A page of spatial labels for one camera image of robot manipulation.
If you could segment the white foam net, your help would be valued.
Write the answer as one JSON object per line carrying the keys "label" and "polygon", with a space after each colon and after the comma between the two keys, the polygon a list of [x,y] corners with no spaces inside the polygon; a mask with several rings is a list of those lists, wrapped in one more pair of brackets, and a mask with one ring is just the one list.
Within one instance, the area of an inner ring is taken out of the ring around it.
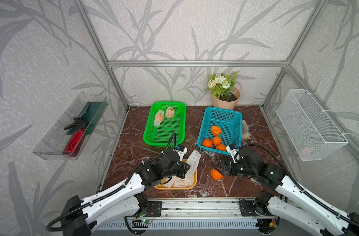
{"label": "white foam net", "polygon": [[192,177],[195,173],[195,171],[197,170],[197,167],[199,165],[199,161],[201,159],[201,154],[199,151],[194,150],[191,155],[189,156],[189,158],[187,159],[187,164],[190,165],[189,170],[186,172],[185,175],[185,179],[189,179],[190,177]]}
{"label": "white foam net", "polygon": [[161,184],[160,187],[172,188],[174,186],[175,180],[176,180],[176,177],[170,177],[163,184]]}
{"label": "white foam net", "polygon": [[194,185],[194,173],[188,174],[185,178],[186,187],[192,187]]}
{"label": "white foam net", "polygon": [[181,178],[176,177],[176,180],[175,180],[175,183],[174,183],[173,187],[174,188],[186,188],[185,178],[181,179]]}

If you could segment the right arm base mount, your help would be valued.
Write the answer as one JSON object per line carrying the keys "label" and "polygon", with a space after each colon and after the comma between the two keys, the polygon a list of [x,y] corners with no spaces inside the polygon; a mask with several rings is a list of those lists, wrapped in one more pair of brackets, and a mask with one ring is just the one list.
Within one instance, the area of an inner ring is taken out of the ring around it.
{"label": "right arm base mount", "polygon": [[241,216],[266,216],[266,208],[257,201],[239,199],[238,201]]}

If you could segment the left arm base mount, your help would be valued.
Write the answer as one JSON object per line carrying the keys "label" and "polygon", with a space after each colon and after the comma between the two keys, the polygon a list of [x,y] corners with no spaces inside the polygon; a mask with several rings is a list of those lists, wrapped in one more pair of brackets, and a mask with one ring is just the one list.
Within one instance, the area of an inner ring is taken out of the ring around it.
{"label": "left arm base mount", "polygon": [[148,201],[148,204],[145,204],[143,209],[140,210],[139,217],[160,217],[162,213],[162,201]]}

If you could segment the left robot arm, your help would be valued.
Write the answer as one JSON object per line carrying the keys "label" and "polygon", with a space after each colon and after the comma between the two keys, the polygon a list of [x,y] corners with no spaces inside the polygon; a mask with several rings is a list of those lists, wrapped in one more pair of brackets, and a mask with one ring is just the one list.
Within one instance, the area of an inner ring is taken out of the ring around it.
{"label": "left robot arm", "polygon": [[62,214],[45,227],[64,236],[90,236],[99,227],[120,218],[145,214],[150,202],[144,191],[163,180],[185,178],[190,165],[183,162],[187,148],[176,144],[175,134],[156,158],[142,162],[125,180],[93,196],[70,198]]}

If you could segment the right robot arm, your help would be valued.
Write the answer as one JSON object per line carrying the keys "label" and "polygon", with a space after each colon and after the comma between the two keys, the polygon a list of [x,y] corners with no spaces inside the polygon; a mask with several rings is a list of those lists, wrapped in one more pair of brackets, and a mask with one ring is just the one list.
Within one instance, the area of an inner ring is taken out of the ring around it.
{"label": "right robot arm", "polygon": [[285,219],[314,236],[359,236],[359,215],[346,213],[299,184],[287,169],[277,161],[265,163],[254,150],[256,144],[231,144],[227,152],[231,160],[216,165],[221,175],[253,179],[297,206],[288,204],[273,194],[262,191],[254,201],[240,200],[242,216],[276,216]]}

